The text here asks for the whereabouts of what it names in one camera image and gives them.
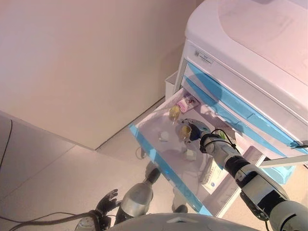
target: yellow liquid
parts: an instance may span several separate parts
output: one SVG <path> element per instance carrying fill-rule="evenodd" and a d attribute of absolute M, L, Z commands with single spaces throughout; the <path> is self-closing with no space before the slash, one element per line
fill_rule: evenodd
<path fill-rule="evenodd" d="M 169 110 L 169 118 L 174 122 L 178 119 L 180 115 L 180 107 L 177 105 L 174 105 L 170 110 Z"/>
<path fill-rule="evenodd" d="M 183 127 L 181 127 L 181 130 L 179 133 L 180 139 L 182 139 L 183 141 L 185 139 L 188 139 L 191 136 L 191 132 L 192 132 L 191 127 L 184 125 Z"/>

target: small bottle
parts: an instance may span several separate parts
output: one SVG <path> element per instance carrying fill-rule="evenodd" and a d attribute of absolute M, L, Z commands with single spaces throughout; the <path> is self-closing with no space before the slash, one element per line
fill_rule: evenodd
<path fill-rule="evenodd" d="M 171 107 L 171 109 L 169 110 L 169 118 L 173 121 L 173 124 L 174 124 L 175 121 L 178 119 L 180 113 L 181 113 L 180 107 L 177 106 L 177 105 L 174 105 L 174 106 Z"/>

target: package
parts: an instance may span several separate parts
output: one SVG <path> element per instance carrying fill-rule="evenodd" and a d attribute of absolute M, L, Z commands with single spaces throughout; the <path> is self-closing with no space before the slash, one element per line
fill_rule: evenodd
<path fill-rule="evenodd" d="M 201 184 L 212 194 L 227 176 L 227 171 L 218 166 L 213 157 L 209 157 L 206 166 L 201 174 Z"/>
<path fill-rule="evenodd" d="M 181 99 L 179 102 L 177 102 L 177 106 L 180 107 L 180 110 L 182 113 L 185 113 L 194 107 L 198 106 L 200 103 L 196 100 L 195 97 L 192 95 L 186 96 L 185 98 Z"/>

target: blue drawer trim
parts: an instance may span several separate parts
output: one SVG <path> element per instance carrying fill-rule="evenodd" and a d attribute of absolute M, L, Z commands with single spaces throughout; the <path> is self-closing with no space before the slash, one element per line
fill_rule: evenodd
<path fill-rule="evenodd" d="M 202 72 L 192 63 L 188 63 L 188 66 L 196 75 L 196 77 L 202 82 L 202 84 L 211 92 L 211 94 L 217 97 L 220 101 L 222 101 L 225 105 L 227 105 L 230 109 L 232 109 L 242 118 L 246 119 L 251 124 L 260 128 L 265 133 L 269 134 L 270 136 L 274 137 L 275 139 L 279 140 L 280 142 L 284 143 L 289 147 L 296 147 L 299 145 L 284 131 L 274 125 L 270 120 L 265 118 L 257 110 L 255 110 L 250 105 L 241 100 L 239 97 L 234 95 L 227 88 L 220 85 L 211 76 Z M 308 154 L 308 151 L 306 149 L 297 149 L 297 151 Z"/>
<path fill-rule="evenodd" d="M 145 137 L 139 132 L 138 128 L 133 124 L 129 125 L 131 133 L 135 136 L 136 140 L 143 148 L 143 150 L 149 155 L 153 162 L 156 162 L 160 167 L 162 174 L 166 179 L 171 179 L 175 183 L 177 189 L 188 200 L 188 204 L 200 214 L 212 216 L 212 214 L 204 207 L 204 205 L 198 200 L 198 198 L 190 191 L 184 184 L 180 177 L 172 170 L 172 168 L 166 163 L 166 161 L 158 154 L 156 149 L 145 139 Z"/>
<path fill-rule="evenodd" d="M 215 110 L 221 117 L 223 117 L 232 127 L 234 127 L 239 132 L 246 134 L 251 139 L 255 140 L 262 146 L 268 148 L 269 150 L 279 154 L 280 156 L 286 157 L 282 152 L 280 152 L 273 145 L 268 143 L 265 139 L 255 133 L 251 128 L 249 128 L 246 124 L 241 122 L 238 118 L 228 112 L 225 108 L 223 108 L 219 103 L 213 100 L 210 96 L 208 96 L 203 90 L 201 90 L 197 85 L 195 85 L 188 77 L 184 76 L 185 81 L 189 84 L 189 86 L 197 93 L 199 98 L 206 103 L 209 107 Z"/>

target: open drawer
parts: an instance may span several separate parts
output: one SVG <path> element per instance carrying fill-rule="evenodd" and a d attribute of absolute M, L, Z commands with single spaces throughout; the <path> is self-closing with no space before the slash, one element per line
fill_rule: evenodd
<path fill-rule="evenodd" d="M 169 119 L 169 109 L 186 94 L 187 91 L 182 88 L 140 123 L 130 125 L 130 130 L 150 159 L 158 165 L 162 174 L 179 189 L 196 212 L 222 217 L 240 190 L 234 179 L 227 175 L 217 189 L 209 194 L 200 183 L 205 156 L 198 152 L 195 161 L 184 158 L 183 150 L 186 145 L 178 137 L 178 125 L 173 125 Z M 226 126 L 226 121 L 205 104 L 181 114 L 180 118 L 200 120 L 211 130 Z M 162 131 L 169 133 L 168 142 L 159 140 L 159 133 Z M 250 163 L 259 166 L 265 158 L 262 154 L 265 148 L 240 131 L 236 131 L 235 135 L 237 146 L 243 151 L 243 156 Z"/>

